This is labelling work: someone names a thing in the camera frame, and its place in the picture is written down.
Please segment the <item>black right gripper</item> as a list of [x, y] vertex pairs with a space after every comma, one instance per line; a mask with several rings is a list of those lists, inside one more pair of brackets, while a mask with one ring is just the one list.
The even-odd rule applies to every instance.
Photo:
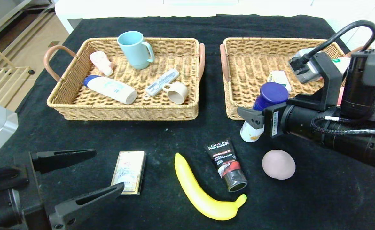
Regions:
[[263, 128], [271, 138], [292, 134], [316, 143], [323, 143], [325, 134], [314, 131], [311, 120], [321, 111], [311, 102], [284, 102], [267, 107], [264, 111], [244, 107], [237, 108], [237, 114], [254, 129]]

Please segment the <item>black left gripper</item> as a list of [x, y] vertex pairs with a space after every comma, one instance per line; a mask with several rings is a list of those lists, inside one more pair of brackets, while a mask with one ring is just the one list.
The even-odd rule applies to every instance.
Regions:
[[0, 167], [0, 230], [74, 230], [118, 198], [123, 182], [57, 204], [49, 217], [36, 172], [49, 173], [89, 160], [95, 149], [28, 153]]

